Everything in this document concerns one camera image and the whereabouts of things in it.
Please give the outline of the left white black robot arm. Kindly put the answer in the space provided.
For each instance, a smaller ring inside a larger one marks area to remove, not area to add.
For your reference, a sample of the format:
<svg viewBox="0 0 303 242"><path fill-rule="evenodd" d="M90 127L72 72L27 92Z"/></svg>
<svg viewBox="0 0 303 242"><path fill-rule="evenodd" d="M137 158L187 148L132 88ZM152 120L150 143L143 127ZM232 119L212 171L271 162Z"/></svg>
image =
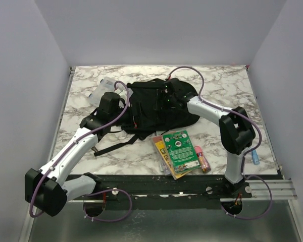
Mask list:
<svg viewBox="0 0 303 242"><path fill-rule="evenodd" d="M99 179L92 173L68 180L70 172L82 157L116 126L129 106L115 92L106 92L99 106L85 117L67 145L40 169L29 169L25 174L25 200L30 204L29 214L36 207L42 213L56 216L71 200L83 195L97 199L102 193Z"/></svg>

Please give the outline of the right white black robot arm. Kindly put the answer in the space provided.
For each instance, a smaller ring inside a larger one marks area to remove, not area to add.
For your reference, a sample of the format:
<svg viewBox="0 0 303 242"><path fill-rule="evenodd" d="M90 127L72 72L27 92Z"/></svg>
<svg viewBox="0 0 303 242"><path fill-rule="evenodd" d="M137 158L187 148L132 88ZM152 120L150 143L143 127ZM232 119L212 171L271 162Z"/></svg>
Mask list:
<svg viewBox="0 0 303 242"><path fill-rule="evenodd" d="M202 100L195 92L182 87L177 78L167 78L161 88L162 107L176 108L197 115L219 127L221 143L227 151L227 164L222 185L223 194L235 197L244 182L243 167L245 154L256 137L250 119L242 107L227 108Z"/></svg>

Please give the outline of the light blue small bottle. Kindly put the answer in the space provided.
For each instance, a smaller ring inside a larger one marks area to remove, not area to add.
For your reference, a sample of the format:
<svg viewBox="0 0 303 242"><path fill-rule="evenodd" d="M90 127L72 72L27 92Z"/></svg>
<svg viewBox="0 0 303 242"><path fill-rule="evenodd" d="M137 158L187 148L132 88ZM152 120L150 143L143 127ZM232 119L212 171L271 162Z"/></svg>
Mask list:
<svg viewBox="0 0 303 242"><path fill-rule="evenodd" d="M260 164L259 157L258 157L258 154L257 154L256 150L252 150L251 157L252 157L252 162L253 162L254 165L259 165Z"/></svg>

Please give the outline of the black student backpack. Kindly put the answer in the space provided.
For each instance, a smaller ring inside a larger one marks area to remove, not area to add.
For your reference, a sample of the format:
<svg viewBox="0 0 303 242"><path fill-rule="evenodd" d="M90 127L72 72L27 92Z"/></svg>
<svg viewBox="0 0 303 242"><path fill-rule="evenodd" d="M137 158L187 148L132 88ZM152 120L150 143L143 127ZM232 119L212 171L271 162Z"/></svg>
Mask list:
<svg viewBox="0 0 303 242"><path fill-rule="evenodd" d="M158 90L165 80L153 79L147 82L134 82L127 84L132 90L129 98L130 106L123 116L115 123L123 131L132 134L133 137L124 143L98 151L95 157L115 151L123 146L132 145L136 140L145 140L149 135L157 131L169 131L184 128L195 124L199 116L185 113L174 108L160 110L158 108ZM189 84L189 91L196 89Z"/></svg>

